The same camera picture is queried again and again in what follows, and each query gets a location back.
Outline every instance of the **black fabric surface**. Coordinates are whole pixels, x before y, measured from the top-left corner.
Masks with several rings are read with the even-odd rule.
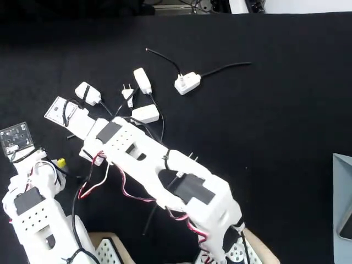
[[[122,84],[136,85],[144,67],[166,119],[165,144],[199,162],[231,186],[246,225],[282,263],[333,263],[332,153],[352,155],[352,14],[214,15],[3,26],[0,127],[27,121],[36,146],[65,157],[86,175],[82,142],[44,119],[56,96],[71,98],[83,81],[116,109]],[[203,79],[181,96],[171,64],[145,52],[174,58],[182,71],[204,73],[241,61]],[[145,103],[139,94],[139,104]],[[108,117],[103,108],[92,115]],[[159,132],[161,125],[152,124]],[[0,155],[0,196],[14,169]],[[105,167],[95,169],[93,180]],[[68,179],[57,199],[65,212],[77,188]],[[111,169],[102,188],[77,207],[88,231],[115,232],[137,263],[190,261],[196,236],[185,223],[158,210],[147,237],[142,229],[153,205],[124,197]],[[127,190],[146,196],[128,178]],[[0,214],[2,263],[25,263],[8,217]]]

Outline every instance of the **yellow component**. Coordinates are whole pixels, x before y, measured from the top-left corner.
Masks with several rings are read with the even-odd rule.
[[[61,158],[57,161],[57,167],[59,167],[60,169],[62,169],[65,166],[66,166],[66,160],[64,158]]]

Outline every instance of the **black cable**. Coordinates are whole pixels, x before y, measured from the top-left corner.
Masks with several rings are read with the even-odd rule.
[[[170,154],[170,149],[166,152],[166,155],[164,156],[165,168],[166,168],[167,170],[170,170],[170,169],[169,169],[169,166],[168,166],[168,164],[167,164],[167,161],[168,161],[168,159],[169,159],[169,154]],[[172,185],[173,185],[178,179],[179,179],[179,177],[178,177],[178,176],[175,176],[175,178],[166,186],[166,190],[169,190],[169,189],[172,187]],[[150,226],[150,224],[151,224],[151,222],[152,222],[153,216],[154,216],[154,214],[155,214],[155,212],[156,212],[157,209],[158,209],[158,204],[156,203],[156,204],[154,205],[152,211],[149,213],[147,222],[146,222],[146,224],[145,224],[145,226],[144,226],[144,229],[143,229],[143,235],[145,235],[145,234],[147,233],[147,231],[148,231],[148,229],[149,229],[149,226]]]
[[[60,167],[58,167],[54,162],[51,161],[51,159],[49,159],[48,157],[45,158],[45,160],[51,164],[53,164],[53,166],[55,167],[55,169],[57,169],[59,172],[61,172],[62,174],[65,174],[66,176],[69,176],[69,177],[74,177],[74,178],[82,178],[81,176],[75,176],[75,175],[72,175],[66,171],[64,171],[63,169],[61,169]]]
[[[157,136],[155,136],[154,131],[150,128],[150,126],[148,124],[143,123],[142,121],[139,121],[139,120],[137,120],[137,119],[135,119],[133,117],[121,117],[121,118],[130,119],[130,120],[133,120],[134,122],[137,122],[137,123],[141,124],[145,128],[145,130],[147,130],[147,133],[149,134],[149,136],[152,139],[156,140],[158,143],[163,145],[163,142],[161,142],[161,140]]]
[[[31,152],[29,152],[28,154],[26,154],[25,156],[23,156],[23,157],[21,157],[21,158],[18,158],[18,159],[16,159],[15,161],[12,161],[12,159],[14,158],[12,158],[11,157],[11,160],[10,160],[10,163],[19,163],[19,162],[21,162],[21,161],[23,161],[25,158],[28,158],[29,156],[31,156],[33,153],[35,153],[37,150],[39,150],[39,149],[41,149],[41,148],[35,148],[35,149],[33,149]]]
[[[75,196],[73,197],[73,201],[72,201],[72,218],[71,218],[71,224],[72,224],[72,230],[73,230],[73,236],[75,237],[75,240],[77,242],[77,245],[79,248],[83,248],[82,246],[82,242],[79,239],[77,230],[76,230],[76,219],[75,219],[75,205],[78,199],[78,194],[81,188],[83,188],[83,185],[86,181],[83,181],[82,184],[78,187]]]
[[[251,263],[251,262],[250,262],[250,258],[249,258],[249,254],[248,254],[247,242],[246,242],[246,239],[245,239],[245,237],[244,237],[243,231],[241,232],[241,237],[242,237],[242,240],[243,240],[244,250],[246,251],[247,263]]]
[[[227,68],[231,68],[231,67],[237,67],[237,66],[246,66],[246,65],[251,65],[252,63],[251,62],[237,62],[237,63],[231,63],[231,64],[227,64],[227,65],[224,65],[222,67],[219,67],[219,68],[216,68],[215,70],[212,70],[212,71],[208,71],[207,73],[203,73],[201,74],[200,76],[202,78],[206,77],[206,76],[209,76],[209,75],[212,75],[214,73],[218,73],[220,72],[221,70],[225,70]]]
[[[106,106],[106,104],[104,104],[104,102],[103,102],[103,101],[100,101],[99,103],[102,105],[102,107],[104,107],[104,108],[105,108],[106,112],[108,112],[108,113],[109,113],[109,115],[113,117],[112,112],[109,110],[109,108]]]
[[[76,202],[77,202],[77,198],[78,198],[78,194],[79,194],[79,191],[80,189],[83,187],[84,185],[84,182],[79,186],[79,188],[77,189],[76,193],[75,193],[75,196],[73,197],[73,202],[72,202],[72,218],[71,218],[71,224],[72,224],[72,230],[73,230],[73,235],[75,237],[75,240],[77,242],[77,245],[79,247],[79,249],[74,252],[74,254],[72,255],[72,257],[70,257],[69,259],[67,259],[67,263],[72,263],[73,262],[73,259],[76,257],[76,255],[79,253],[79,252],[83,252],[84,254],[86,254],[87,256],[89,256],[91,259],[94,260],[94,262],[96,264],[100,264],[99,263],[99,260],[96,258],[96,256],[94,256],[91,252],[85,250],[83,248],[83,245],[82,245],[82,242],[81,240],[79,239],[79,236],[78,236],[78,233],[77,233],[77,229],[76,229],[76,219],[75,219],[75,205],[76,205]]]
[[[64,107],[62,108],[62,119],[64,120],[64,126],[68,127],[68,122],[70,121],[70,118],[66,118],[66,108],[69,102],[75,102],[78,106],[80,106],[80,103],[75,99],[71,98],[69,100],[66,100]]]
[[[119,106],[119,108],[117,108],[117,111],[115,113],[115,115],[113,116],[114,118],[117,116],[117,114],[120,112],[121,108],[135,95],[135,93],[139,90],[139,87],[133,91],[133,93],[131,93],[131,95],[129,97],[127,97],[126,100],[124,100],[121,105]]]
[[[87,99],[87,96],[88,96],[88,92],[89,92],[89,89],[90,89],[90,85],[87,84],[87,87],[86,87],[86,90],[84,91],[84,94],[83,94],[83,97],[82,97],[82,100],[81,100],[81,103],[80,103],[80,106],[83,107],[85,102],[86,102],[86,99]]]
[[[173,60],[171,60],[171,59],[169,59],[168,57],[164,56],[163,54],[160,54],[159,52],[153,51],[152,49],[146,48],[145,50],[146,50],[146,51],[149,51],[149,52],[151,52],[151,53],[154,53],[155,55],[158,55],[158,56],[164,58],[165,60],[171,62],[171,63],[176,67],[176,70],[177,70],[178,74],[181,75],[180,67],[178,67],[178,65],[176,64],[176,62],[174,62]]]
[[[176,176],[166,187],[166,189],[168,190],[169,188],[171,188],[171,186],[178,180],[179,178]],[[147,219],[147,222],[144,226],[144,229],[143,229],[143,235],[146,235],[146,233],[148,232],[148,229],[149,229],[149,226],[152,222],[152,219],[153,219],[153,216],[156,212],[156,210],[158,209],[158,204],[156,203],[152,209],[152,211],[150,211],[149,213],[149,216],[148,216],[148,219]]]
[[[153,95],[152,95],[152,94],[149,94],[149,95],[150,95],[150,98],[151,98],[153,104],[155,105],[156,109],[159,111],[160,116],[161,116],[161,121],[162,121],[162,123],[163,123],[163,128],[162,128],[162,130],[161,130],[160,140],[163,141],[163,139],[164,139],[164,133],[165,133],[165,120],[164,120],[164,115],[162,114],[160,108],[159,108],[158,105],[156,104]]]
[[[194,9],[198,9],[198,10],[204,12],[204,13],[210,13],[210,12],[211,12],[211,10],[204,10],[204,9],[201,7],[200,2],[201,2],[202,0],[196,0],[194,4],[193,4],[194,0],[193,0],[191,3],[187,3],[187,2],[185,2],[185,1],[183,1],[183,0],[179,0],[179,1],[180,1],[181,3],[183,3],[183,4],[186,4],[187,6],[191,6],[191,7],[192,7],[192,13],[194,13]]]

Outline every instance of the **white robotic arm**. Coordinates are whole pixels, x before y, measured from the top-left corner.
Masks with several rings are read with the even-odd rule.
[[[65,176],[44,159],[44,150],[26,148],[16,153],[16,160],[22,156],[27,157],[14,163],[19,174],[10,179],[9,191],[2,200],[4,210],[31,264],[66,263],[79,247],[73,236],[71,216],[66,217],[54,199],[65,187]],[[82,221],[78,216],[75,220],[83,247],[94,253]],[[72,263],[94,262],[80,253]]]
[[[203,232],[201,247],[218,263],[226,263],[223,240],[226,231],[244,229],[241,210],[229,185],[208,169],[176,150],[169,150],[120,117],[111,122],[98,119],[84,141],[83,149],[95,156],[103,151],[113,163],[144,186],[165,209],[184,212]],[[181,171],[175,194],[159,179],[162,170]]]

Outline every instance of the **metal perforated plate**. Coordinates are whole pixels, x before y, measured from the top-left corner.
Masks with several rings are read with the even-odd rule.
[[[110,239],[104,238],[96,249],[96,255],[100,264],[122,264],[118,252],[116,252]]]

